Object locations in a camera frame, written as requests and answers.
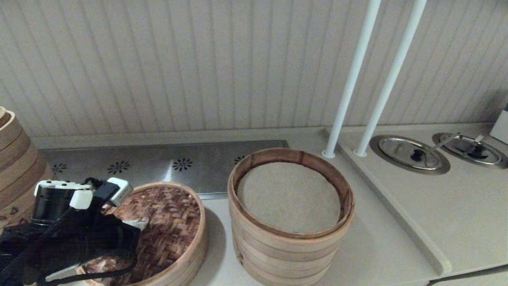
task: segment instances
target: metal lid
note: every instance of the metal lid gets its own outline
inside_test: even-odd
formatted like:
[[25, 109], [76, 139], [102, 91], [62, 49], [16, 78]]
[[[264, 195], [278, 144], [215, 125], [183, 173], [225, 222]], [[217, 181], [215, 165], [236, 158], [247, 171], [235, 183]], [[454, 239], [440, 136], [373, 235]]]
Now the metal lid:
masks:
[[[451, 134], [437, 133], [432, 137], [432, 140], [439, 143]], [[487, 143], [475, 142], [471, 137], [454, 138], [441, 148], [449, 154], [473, 164], [501, 169], [508, 168], [508, 158], [505, 154]]]
[[370, 146], [389, 163], [409, 171], [441, 175], [450, 170], [448, 160], [440, 152], [429, 152], [430, 146], [410, 138], [381, 135], [372, 138]]

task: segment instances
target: white pole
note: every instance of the white pole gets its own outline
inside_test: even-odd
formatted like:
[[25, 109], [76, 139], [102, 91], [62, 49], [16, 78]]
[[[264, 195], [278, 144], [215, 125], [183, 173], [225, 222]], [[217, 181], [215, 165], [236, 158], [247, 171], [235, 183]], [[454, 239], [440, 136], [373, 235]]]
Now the white pole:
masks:
[[333, 151], [335, 150], [335, 145], [339, 139], [340, 128], [344, 123], [344, 117], [346, 116], [346, 111], [351, 100], [351, 95], [355, 89], [356, 80], [358, 79], [360, 68], [362, 67], [365, 51], [369, 45], [370, 34], [372, 34], [372, 29], [374, 28], [374, 23], [376, 22], [377, 12], [379, 10], [380, 4], [381, 0], [369, 1], [367, 13], [365, 14], [365, 19], [363, 21], [362, 31], [360, 32], [360, 37], [358, 38], [358, 43], [356, 44], [355, 55], [353, 56], [353, 61], [351, 62], [350, 72], [347, 76], [347, 81], [344, 86], [344, 91], [342, 92], [342, 98], [340, 99], [337, 115], [335, 116], [332, 131], [330, 132], [330, 138], [328, 139], [328, 145], [326, 146], [326, 150], [321, 152], [324, 157], [335, 157]]
[[416, 0], [415, 5], [413, 6], [413, 10], [411, 11], [411, 15], [409, 17], [409, 21], [407, 22], [406, 30], [404, 31], [404, 35], [402, 36], [402, 40], [399, 44], [399, 49], [397, 50], [397, 54], [392, 63], [392, 67], [390, 68], [390, 72], [385, 81], [385, 85], [381, 90], [379, 95], [379, 99], [377, 100], [376, 106], [374, 108], [374, 112], [370, 117], [369, 123], [367, 124], [367, 128], [363, 133], [362, 140], [358, 145], [358, 148], [354, 150], [355, 154], [360, 157], [367, 156], [365, 150], [367, 150], [367, 145], [369, 144], [370, 139], [372, 138], [372, 134], [374, 133], [374, 129], [381, 117], [381, 113], [385, 108], [386, 102], [390, 97], [390, 93], [392, 92], [393, 85], [397, 80], [397, 76], [399, 75], [400, 68], [402, 68], [402, 64], [404, 63], [404, 59], [406, 58], [407, 50], [409, 50], [409, 46], [411, 46], [411, 41], [413, 36], [415, 35], [416, 28], [418, 27], [418, 23], [420, 22], [420, 18], [422, 17], [423, 10], [425, 9], [425, 4], [427, 0]]

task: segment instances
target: white countertop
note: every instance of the white countertop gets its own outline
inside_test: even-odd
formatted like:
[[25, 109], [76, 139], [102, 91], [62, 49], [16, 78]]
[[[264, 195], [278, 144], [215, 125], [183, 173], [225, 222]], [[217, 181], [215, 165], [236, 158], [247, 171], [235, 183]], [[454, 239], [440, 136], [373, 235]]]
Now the white countertop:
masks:
[[[93, 141], [90, 141], [89, 137], [66, 136], [35, 138], [34, 142], [39, 148], [50, 149], [118, 146], [125, 145], [125, 142], [130, 145], [153, 145], [285, 139], [291, 148], [318, 155], [325, 147], [327, 138], [323, 128], [296, 128], [104, 135], [96, 136]], [[342, 172], [351, 185], [356, 198], [356, 214], [330, 270], [318, 285], [387, 285], [417, 281], [420, 282], [411, 285], [426, 285], [426, 281], [436, 278], [436, 271], [346, 158], [337, 153], [335, 158], [327, 160]], [[251, 278], [236, 260], [227, 200], [203, 202], [206, 207], [210, 245], [203, 267], [191, 286], [261, 285]]]
[[[438, 132], [461, 132], [508, 154], [508, 146], [488, 133], [486, 125], [436, 125], [427, 127], [382, 127], [374, 135], [409, 137], [433, 146]], [[357, 147], [362, 132], [344, 132], [343, 148]], [[452, 265], [449, 275], [508, 264], [508, 169], [490, 169], [460, 160], [440, 150], [451, 169], [439, 176], [409, 172], [396, 167], [369, 147], [367, 157], [352, 157], [408, 212], [428, 234]]]

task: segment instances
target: beadboard wall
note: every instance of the beadboard wall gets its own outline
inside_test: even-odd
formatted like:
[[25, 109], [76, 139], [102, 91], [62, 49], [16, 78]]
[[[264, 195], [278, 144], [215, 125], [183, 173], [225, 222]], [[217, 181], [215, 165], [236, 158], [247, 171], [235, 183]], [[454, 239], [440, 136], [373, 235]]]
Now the beadboard wall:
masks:
[[[30, 136], [331, 125], [367, 0], [2, 0], [0, 105]], [[346, 117], [365, 125], [412, 1], [383, 0]], [[381, 124], [492, 122], [508, 2], [429, 0]]]

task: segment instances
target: stainless steel panel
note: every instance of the stainless steel panel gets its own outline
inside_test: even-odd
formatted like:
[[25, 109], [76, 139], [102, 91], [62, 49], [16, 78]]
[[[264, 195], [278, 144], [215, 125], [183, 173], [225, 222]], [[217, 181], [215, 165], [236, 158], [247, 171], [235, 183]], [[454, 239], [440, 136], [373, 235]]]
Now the stainless steel panel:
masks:
[[41, 150], [62, 180], [117, 177], [133, 186], [174, 181], [201, 198], [226, 197], [228, 176], [243, 157], [267, 148], [287, 148], [285, 140], [188, 145]]

